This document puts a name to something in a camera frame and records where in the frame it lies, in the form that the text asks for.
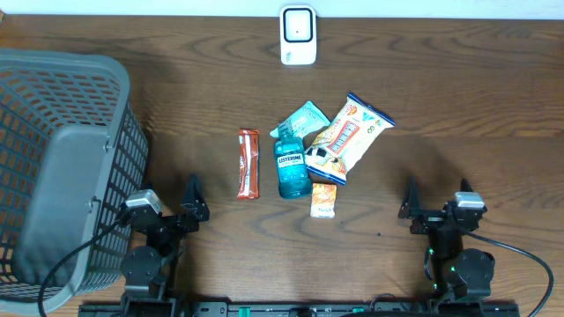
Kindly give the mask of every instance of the mouthwash bottle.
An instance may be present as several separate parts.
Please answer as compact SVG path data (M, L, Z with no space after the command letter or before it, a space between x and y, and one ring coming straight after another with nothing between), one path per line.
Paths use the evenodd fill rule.
M311 195L312 183L303 158L303 141L294 137L292 126L286 122L278 125L278 137L274 144L274 158L278 170L278 192L285 199Z

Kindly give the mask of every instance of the small snack packet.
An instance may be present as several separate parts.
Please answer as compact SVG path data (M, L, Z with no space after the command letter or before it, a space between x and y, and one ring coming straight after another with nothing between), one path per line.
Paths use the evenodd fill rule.
M314 184L311 195L311 217L335 217L335 198L337 198L337 185Z
M299 138L327 127L330 123L325 114L311 101L306 102L300 109L296 110L285 122L290 123L293 136ZM271 131L271 136L278 138L278 127Z
M257 199L258 195L258 130L240 129L239 194L237 198Z
M370 144L384 129L395 125L386 114L349 92L335 120L306 150L308 171L344 186L346 173Z

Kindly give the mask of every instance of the teal packet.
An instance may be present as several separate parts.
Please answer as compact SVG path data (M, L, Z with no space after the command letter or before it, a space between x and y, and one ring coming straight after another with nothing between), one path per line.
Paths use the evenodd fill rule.
M313 102L308 101L290 115L284 123L288 123L292 127L294 137L303 138L311 132L327 127L330 122ZM278 127L271 131L271 136L279 138Z

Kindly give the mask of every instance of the wooden table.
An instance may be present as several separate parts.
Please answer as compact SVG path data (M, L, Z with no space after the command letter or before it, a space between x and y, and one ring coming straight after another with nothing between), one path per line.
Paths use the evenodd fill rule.
M110 55L151 139L149 179L167 206L190 173L204 182L211 221L190 234L177 271L190 298L370 300L429 291L427 239L397 219L406 177L440 208L465 176L489 211L477 233L545 259L557 284L542 316L564 313L564 24L532 21L318 19L312 66L279 60L275 18L7 16L0 46ZM278 196L268 136L306 100L330 119L349 91L397 122L339 187L332 220L309 199ZM240 127L260 129L261 198L239 202ZM525 316L547 278L519 254L464 239L496 259L492 299ZM123 280L74 298L117 301Z

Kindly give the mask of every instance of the gray plastic basket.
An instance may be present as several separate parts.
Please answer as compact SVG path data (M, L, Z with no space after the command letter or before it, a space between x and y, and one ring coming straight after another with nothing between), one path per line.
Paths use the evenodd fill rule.
M0 49L0 312L37 314L49 270L138 189L148 149L129 93L109 57ZM111 285L129 237L118 228L59 269L46 311Z

